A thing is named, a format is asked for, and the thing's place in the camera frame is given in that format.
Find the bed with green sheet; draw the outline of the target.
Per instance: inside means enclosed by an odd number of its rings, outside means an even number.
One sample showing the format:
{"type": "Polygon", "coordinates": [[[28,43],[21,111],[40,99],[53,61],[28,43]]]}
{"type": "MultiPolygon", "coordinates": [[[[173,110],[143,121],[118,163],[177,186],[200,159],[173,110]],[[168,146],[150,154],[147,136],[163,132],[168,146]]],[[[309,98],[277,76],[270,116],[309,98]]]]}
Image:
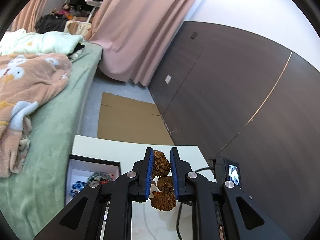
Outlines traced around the bed with green sheet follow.
{"type": "Polygon", "coordinates": [[[19,174],[1,179],[1,212],[19,239],[33,239],[65,205],[68,158],[103,49],[85,43],[66,88],[31,116],[30,148],[19,174]]]}

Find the flattened brown cardboard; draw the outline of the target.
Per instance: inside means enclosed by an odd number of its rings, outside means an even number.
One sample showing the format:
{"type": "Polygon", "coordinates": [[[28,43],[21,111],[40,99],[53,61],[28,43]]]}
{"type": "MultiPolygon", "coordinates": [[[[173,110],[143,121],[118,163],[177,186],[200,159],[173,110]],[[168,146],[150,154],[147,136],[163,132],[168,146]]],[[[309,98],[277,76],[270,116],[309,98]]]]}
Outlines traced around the flattened brown cardboard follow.
{"type": "Polygon", "coordinates": [[[154,103],[103,93],[97,137],[122,142],[173,145],[154,103]]]}

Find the pink curtain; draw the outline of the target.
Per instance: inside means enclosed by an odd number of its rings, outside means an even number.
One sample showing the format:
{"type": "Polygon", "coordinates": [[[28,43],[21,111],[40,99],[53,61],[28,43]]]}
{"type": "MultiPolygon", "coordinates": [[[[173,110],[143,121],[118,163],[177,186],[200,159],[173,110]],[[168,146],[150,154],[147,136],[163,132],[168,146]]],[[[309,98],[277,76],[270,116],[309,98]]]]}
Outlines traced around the pink curtain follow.
{"type": "Polygon", "coordinates": [[[48,0],[30,0],[13,20],[8,31],[24,29],[34,33],[35,24],[40,19],[48,0]]]}
{"type": "Polygon", "coordinates": [[[196,0],[103,0],[87,39],[103,49],[100,70],[147,86],[196,0]]]}

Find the pink duck pattern blanket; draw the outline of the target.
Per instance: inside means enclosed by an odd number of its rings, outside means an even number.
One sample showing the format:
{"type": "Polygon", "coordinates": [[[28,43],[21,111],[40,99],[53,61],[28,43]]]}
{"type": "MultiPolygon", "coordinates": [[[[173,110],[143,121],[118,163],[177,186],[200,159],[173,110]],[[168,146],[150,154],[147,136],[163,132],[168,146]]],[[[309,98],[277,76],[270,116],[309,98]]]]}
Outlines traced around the pink duck pattern blanket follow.
{"type": "Polygon", "coordinates": [[[1,56],[1,177],[20,173],[30,146],[29,116],[66,86],[72,64],[59,53],[1,56]]]}

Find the pile of dark clothes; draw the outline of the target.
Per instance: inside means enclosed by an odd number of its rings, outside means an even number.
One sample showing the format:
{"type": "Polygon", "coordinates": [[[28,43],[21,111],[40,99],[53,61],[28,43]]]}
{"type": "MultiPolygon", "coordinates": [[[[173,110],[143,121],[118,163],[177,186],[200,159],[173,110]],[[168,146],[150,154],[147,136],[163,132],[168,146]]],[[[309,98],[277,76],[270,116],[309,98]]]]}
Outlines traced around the pile of dark clothes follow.
{"type": "Polygon", "coordinates": [[[62,15],[47,14],[36,22],[34,28],[39,34],[44,34],[49,31],[63,32],[67,21],[68,19],[62,15]]]}

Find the black jewelry box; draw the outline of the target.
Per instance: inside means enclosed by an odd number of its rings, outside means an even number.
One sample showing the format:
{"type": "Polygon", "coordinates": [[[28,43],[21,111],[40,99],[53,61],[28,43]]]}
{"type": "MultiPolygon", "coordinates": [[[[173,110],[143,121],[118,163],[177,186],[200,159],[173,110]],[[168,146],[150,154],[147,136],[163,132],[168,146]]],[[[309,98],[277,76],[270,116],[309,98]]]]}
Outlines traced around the black jewelry box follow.
{"type": "Polygon", "coordinates": [[[65,204],[68,204],[90,182],[97,180],[108,183],[120,175],[120,162],[72,154],[67,166],[65,204]]]}

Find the white wall socket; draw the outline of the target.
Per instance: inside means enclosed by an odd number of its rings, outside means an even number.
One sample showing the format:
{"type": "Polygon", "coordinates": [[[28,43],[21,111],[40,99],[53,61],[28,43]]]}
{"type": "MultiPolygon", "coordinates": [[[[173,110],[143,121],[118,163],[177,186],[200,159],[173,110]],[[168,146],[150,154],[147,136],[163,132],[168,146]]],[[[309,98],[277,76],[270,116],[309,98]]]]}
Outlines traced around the white wall socket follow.
{"type": "Polygon", "coordinates": [[[165,78],[165,82],[168,84],[171,80],[171,76],[170,75],[167,75],[167,77],[165,78]]]}

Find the light green quilt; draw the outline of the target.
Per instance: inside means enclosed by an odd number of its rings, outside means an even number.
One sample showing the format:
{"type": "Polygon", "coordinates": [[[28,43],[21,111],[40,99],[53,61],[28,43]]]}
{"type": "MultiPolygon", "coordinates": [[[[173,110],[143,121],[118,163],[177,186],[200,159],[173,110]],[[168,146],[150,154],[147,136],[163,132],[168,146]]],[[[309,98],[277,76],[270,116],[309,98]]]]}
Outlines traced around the light green quilt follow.
{"type": "Polygon", "coordinates": [[[50,54],[72,53],[77,44],[84,41],[81,35],[72,35],[59,31],[44,34],[28,33],[25,29],[6,32],[1,39],[1,55],[10,54],[50,54]]]}

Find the white drying rack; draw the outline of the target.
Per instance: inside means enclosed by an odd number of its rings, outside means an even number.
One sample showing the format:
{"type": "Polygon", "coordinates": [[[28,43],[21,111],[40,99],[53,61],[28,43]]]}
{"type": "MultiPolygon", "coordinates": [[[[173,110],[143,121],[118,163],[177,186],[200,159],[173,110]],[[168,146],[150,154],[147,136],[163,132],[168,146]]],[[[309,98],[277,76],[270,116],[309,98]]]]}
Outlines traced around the white drying rack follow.
{"type": "Polygon", "coordinates": [[[101,7],[102,2],[101,1],[95,1],[95,0],[85,0],[86,4],[89,6],[92,6],[92,10],[88,16],[88,19],[86,21],[86,23],[89,23],[95,10],[98,9],[99,7],[101,7]]]}

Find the dark wall switch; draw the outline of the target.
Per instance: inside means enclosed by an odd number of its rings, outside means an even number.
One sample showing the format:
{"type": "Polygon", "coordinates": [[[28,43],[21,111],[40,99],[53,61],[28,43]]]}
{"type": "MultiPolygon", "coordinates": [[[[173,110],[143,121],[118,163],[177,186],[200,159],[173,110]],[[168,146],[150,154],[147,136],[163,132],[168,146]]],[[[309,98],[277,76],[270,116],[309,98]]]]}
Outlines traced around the dark wall switch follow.
{"type": "Polygon", "coordinates": [[[193,32],[190,38],[194,40],[197,37],[197,35],[198,35],[198,32],[193,32]]]}

